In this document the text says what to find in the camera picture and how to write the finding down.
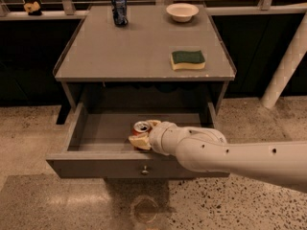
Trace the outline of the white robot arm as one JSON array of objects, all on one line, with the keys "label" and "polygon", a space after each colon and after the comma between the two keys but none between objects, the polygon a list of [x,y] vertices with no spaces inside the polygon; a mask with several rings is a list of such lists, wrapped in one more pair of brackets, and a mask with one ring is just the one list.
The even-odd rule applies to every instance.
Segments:
[{"label": "white robot arm", "polygon": [[129,141],[142,150],[172,155],[191,172],[233,173],[307,191],[306,141],[229,144],[215,128],[159,120],[135,123]]}]

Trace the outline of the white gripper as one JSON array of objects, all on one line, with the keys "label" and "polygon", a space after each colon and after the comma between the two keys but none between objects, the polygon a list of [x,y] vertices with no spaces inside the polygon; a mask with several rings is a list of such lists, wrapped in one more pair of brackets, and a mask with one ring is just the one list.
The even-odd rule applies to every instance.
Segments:
[{"label": "white gripper", "polygon": [[160,120],[147,120],[153,127],[150,135],[148,132],[131,135],[130,143],[141,150],[152,149],[163,155],[174,155],[177,147],[177,126],[174,123]]}]

